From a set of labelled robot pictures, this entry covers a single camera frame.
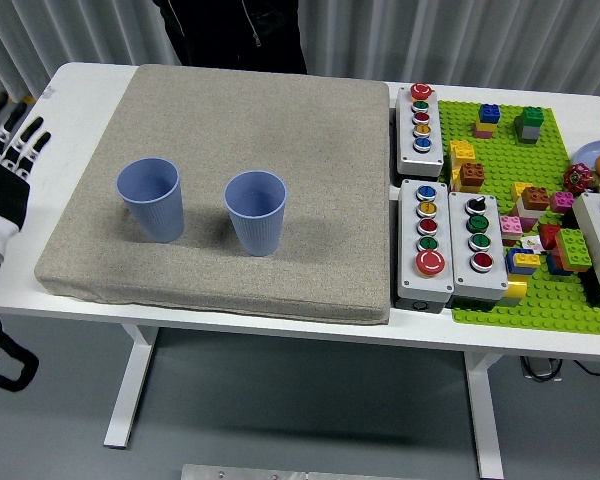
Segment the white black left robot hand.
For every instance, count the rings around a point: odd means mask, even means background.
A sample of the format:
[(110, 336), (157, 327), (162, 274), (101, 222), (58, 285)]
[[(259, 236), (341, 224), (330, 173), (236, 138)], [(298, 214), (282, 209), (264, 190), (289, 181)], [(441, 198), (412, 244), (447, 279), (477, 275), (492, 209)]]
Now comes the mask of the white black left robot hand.
[(28, 105), (18, 102), (9, 113), (8, 94), (0, 93), (0, 254), (7, 241), (25, 223), (30, 195), (29, 176), (51, 133), (42, 129), (44, 119), (23, 119)]

